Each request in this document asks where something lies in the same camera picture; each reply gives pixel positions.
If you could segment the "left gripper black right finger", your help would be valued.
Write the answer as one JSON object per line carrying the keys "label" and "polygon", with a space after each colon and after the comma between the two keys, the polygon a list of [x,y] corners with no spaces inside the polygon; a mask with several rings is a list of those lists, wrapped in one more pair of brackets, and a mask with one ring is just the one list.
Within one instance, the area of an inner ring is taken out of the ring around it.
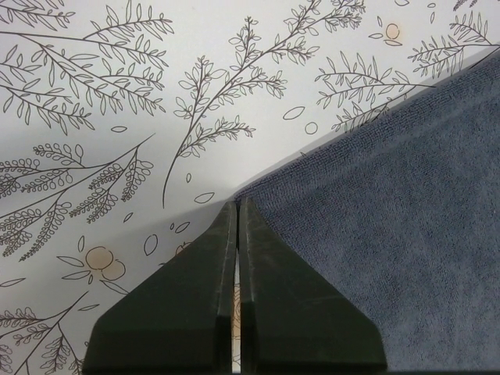
{"label": "left gripper black right finger", "polygon": [[241,372],[385,371],[376,325],[279,238],[250,198],[238,222]]}

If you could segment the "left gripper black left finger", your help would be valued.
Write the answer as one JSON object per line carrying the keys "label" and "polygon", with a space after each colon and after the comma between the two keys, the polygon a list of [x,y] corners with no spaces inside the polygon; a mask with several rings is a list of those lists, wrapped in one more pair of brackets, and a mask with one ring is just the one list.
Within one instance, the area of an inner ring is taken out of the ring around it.
{"label": "left gripper black left finger", "polygon": [[95,323],[85,374],[230,374],[238,211],[210,227]]}

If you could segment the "grey blue towel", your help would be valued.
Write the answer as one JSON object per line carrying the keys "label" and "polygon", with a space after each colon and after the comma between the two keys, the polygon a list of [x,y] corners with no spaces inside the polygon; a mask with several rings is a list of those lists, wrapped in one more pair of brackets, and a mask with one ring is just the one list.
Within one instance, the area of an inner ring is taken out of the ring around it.
{"label": "grey blue towel", "polygon": [[499,367],[499,57],[241,191],[391,370]]}

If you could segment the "floral table mat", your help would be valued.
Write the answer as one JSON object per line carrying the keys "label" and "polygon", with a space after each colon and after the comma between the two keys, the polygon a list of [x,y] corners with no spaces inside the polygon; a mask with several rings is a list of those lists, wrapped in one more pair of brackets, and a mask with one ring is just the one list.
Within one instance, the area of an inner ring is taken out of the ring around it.
{"label": "floral table mat", "polygon": [[2,2],[2,373],[81,373],[221,202],[498,50],[496,1]]}

